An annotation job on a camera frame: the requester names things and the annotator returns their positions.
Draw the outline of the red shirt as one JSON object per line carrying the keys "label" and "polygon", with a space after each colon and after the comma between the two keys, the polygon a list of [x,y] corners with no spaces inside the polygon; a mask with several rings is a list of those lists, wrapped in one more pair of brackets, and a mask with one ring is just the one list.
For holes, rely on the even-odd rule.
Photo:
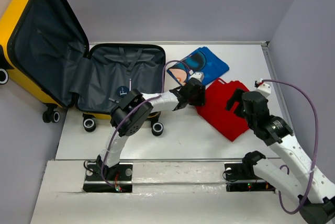
{"label": "red shirt", "polygon": [[206,88],[205,104],[196,107],[197,113],[231,142],[249,129],[244,119],[237,117],[233,110],[226,110],[228,99],[238,88],[248,90],[240,81],[227,83],[217,78]]}

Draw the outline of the blue printed shirt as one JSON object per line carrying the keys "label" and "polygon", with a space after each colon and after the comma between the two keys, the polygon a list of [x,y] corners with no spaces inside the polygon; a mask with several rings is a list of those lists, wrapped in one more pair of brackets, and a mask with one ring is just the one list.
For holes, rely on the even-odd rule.
{"label": "blue printed shirt", "polygon": [[229,65],[219,59],[209,48],[200,47],[168,68],[168,74],[179,84],[184,85],[196,72],[204,75],[202,83],[208,85],[228,72]]}

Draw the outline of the round dark blue compact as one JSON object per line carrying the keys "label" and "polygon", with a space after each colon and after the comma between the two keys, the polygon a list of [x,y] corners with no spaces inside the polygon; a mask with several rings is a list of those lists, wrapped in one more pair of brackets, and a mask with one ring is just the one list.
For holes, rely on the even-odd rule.
{"label": "round dark blue compact", "polygon": [[126,86],[119,86],[116,89],[116,95],[120,98],[125,97],[129,93],[129,88]]}

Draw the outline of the yellow hard-shell suitcase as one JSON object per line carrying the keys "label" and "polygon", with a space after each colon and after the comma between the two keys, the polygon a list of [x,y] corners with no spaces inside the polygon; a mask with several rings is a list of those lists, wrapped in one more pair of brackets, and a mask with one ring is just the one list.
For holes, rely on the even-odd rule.
{"label": "yellow hard-shell suitcase", "polygon": [[75,107],[83,128],[109,119],[119,86],[146,94],[164,88],[165,51],[153,44],[93,47],[67,0],[12,0],[1,17],[1,84],[13,80],[46,105],[42,119],[60,120]]}

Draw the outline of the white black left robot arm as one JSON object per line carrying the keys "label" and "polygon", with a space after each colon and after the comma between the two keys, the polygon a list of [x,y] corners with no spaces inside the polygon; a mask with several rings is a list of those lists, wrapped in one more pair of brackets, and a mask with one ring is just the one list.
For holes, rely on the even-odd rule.
{"label": "white black left robot arm", "polygon": [[106,180],[115,176],[128,138],[142,127],[151,113],[177,111],[187,105],[204,106],[205,90],[206,86],[194,77],[185,85],[162,93],[145,94],[131,90],[110,112],[110,136],[96,160],[98,174]]}

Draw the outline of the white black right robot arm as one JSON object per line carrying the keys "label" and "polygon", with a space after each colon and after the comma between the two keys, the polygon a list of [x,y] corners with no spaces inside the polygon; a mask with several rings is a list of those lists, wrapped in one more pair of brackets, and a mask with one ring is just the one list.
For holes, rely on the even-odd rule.
{"label": "white black right robot arm", "polygon": [[259,89],[236,89],[226,104],[234,114],[247,122],[249,129],[276,153],[288,167],[286,174],[259,151],[247,153],[233,172],[247,178],[258,177],[269,182],[281,194],[298,204],[298,212],[307,223],[328,223],[334,218],[334,183],[329,180],[302,149],[291,127],[270,114],[268,93]]}

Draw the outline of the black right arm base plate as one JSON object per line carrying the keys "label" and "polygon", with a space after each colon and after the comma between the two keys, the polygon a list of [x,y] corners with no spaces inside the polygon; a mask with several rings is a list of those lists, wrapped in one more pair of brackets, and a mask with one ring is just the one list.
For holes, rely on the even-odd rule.
{"label": "black right arm base plate", "polygon": [[222,173],[227,192],[275,192],[275,187],[257,177],[243,163],[226,163]]}

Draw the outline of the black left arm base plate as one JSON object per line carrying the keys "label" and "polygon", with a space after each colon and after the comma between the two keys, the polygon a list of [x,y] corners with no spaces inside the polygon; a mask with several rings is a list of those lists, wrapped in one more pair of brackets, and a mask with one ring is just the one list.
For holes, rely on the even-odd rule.
{"label": "black left arm base plate", "polygon": [[82,190],[86,193],[132,193],[132,163],[120,163],[104,169],[104,178],[98,164],[85,161],[85,177]]}

